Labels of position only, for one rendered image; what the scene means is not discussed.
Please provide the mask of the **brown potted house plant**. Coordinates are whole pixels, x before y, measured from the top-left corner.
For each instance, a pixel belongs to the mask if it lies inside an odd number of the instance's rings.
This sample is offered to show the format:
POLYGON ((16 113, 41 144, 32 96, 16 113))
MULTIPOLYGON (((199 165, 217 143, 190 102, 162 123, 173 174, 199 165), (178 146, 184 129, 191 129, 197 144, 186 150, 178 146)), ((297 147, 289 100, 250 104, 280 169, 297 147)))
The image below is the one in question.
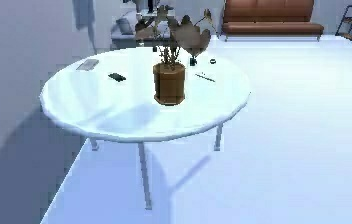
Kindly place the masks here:
POLYGON ((201 30, 198 24, 207 21, 213 26, 209 9, 204 10, 202 18, 196 23, 191 21, 189 15, 184 15, 178 21, 168 14, 170 9, 168 5, 160 5, 155 16, 151 16, 148 21, 140 19, 135 25, 136 38, 143 39, 147 36, 157 37, 158 24, 167 22, 170 37, 154 46, 154 49, 160 52, 161 61, 153 66, 154 99, 165 106, 178 105, 185 99, 186 66, 179 60, 180 50, 185 50, 195 58, 203 53, 210 43, 211 31, 201 30))

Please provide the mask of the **brown leather sofa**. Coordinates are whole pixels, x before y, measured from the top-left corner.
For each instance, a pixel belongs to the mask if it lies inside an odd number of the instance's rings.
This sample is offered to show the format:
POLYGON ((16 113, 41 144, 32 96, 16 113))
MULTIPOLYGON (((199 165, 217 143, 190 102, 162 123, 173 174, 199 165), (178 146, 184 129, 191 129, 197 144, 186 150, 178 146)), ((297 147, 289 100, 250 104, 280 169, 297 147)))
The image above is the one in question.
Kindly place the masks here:
POLYGON ((226 36, 312 36, 321 24, 311 21, 314 0, 226 0, 222 32, 226 36))

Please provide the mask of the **grey flat rectangular object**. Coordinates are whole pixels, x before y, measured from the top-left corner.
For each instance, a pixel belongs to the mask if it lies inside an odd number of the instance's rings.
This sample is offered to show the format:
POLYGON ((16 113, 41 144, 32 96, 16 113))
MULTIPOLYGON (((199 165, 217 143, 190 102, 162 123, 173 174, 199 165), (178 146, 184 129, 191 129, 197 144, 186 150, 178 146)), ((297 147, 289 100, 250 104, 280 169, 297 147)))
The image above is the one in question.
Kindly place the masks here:
POLYGON ((90 71, 99 63, 97 59, 87 59, 79 67, 78 70, 90 71))

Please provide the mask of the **white round table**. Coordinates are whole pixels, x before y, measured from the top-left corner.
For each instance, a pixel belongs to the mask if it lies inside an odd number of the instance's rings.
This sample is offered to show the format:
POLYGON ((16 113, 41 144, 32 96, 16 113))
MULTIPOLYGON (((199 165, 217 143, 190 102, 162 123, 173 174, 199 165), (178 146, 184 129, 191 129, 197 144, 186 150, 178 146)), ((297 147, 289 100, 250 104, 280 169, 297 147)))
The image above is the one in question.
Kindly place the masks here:
POLYGON ((99 140, 136 143, 139 148, 145 208, 152 208, 146 142, 163 142, 217 130, 214 149, 220 149, 222 127, 249 99, 247 75, 233 62, 204 52, 198 64, 186 66, 185 99, 163 106, 155 99, 152 66, 159 57, 150 47, 127 48, 93 55, 93 70, 78 70, 87 58, 50 77, 40 93, 44 114, 57 126, 84 136, 97 150, 99 140), (117 82, 108 75, 125 77, 117 82), (200 74, 215 82, 197 77, 200 74))

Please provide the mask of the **grey low table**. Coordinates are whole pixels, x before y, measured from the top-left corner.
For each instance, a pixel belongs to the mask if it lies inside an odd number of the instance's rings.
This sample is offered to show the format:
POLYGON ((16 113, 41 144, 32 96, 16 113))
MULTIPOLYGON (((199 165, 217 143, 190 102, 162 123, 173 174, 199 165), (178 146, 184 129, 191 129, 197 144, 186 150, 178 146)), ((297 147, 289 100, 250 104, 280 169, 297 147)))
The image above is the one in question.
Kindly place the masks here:
POLYGON ((140 12, 137 12, 136 10, 129 11, 125 13, 122 17, 125 17, 128 19, 130 22, 131 28, 133 30, 132 35, 122 35, 119 27, 116 24, 113 25, 111 28, 111 45, 110 49, 111 50, 117 50, 117 49, 125 49, 125 48, 134 48, 138 46, 146 46, 146 47, 152 47, 159 45, 162 41, 168 40, 170 37, 170 31, 168 29, 168 25, 166 21, 162 21, 161 23, 158 24, 157 30, 159 32, 159 35, 157 37, 153 36, 147 36, 146 38, 143 39, 137 39, 136 38, 136 32, 135 32, 135 25, 140 19, 144 19, 145 21, 148 21, 150 17, 152 16, 151 14, 148 14, 147 9, 143 9, 140 12))

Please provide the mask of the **thin dark pen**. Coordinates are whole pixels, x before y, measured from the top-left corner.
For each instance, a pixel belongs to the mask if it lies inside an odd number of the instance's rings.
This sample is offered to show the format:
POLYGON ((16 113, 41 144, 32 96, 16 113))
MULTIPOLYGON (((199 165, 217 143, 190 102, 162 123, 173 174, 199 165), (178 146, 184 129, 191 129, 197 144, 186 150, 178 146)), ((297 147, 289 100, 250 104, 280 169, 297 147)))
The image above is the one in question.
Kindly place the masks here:
POLYGON ((203 75, 200 75, 200 74, 195 74, 197 77, 200 77, 200 78, 203 78, 203 79, 206 79, 208 81, 211 81, 211 82, 215 82, 215 80, 211 79, 211 78, 208 78, 208 77, 205 77, 203 75))

